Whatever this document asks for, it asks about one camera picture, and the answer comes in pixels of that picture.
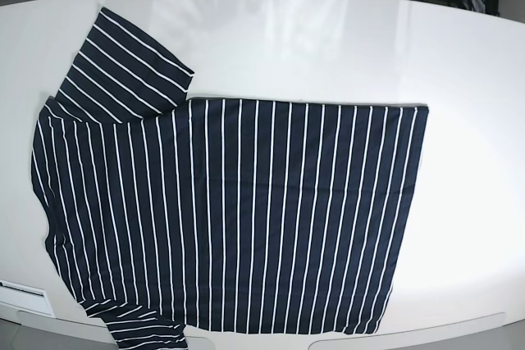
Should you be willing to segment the white label sticker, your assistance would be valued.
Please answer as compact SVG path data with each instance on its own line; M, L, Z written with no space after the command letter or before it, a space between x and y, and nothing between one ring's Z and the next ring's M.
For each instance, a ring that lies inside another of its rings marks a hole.
M1 280L0 302L5 307L39 316L55 317L45 290Z

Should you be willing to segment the navy white striped T-shirt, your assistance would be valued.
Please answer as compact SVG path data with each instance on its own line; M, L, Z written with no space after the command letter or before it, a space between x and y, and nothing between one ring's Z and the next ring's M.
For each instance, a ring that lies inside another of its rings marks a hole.
M122 349L377 332L428 108L191 99L193 75L103 8L43 105L31 182L72 297Z

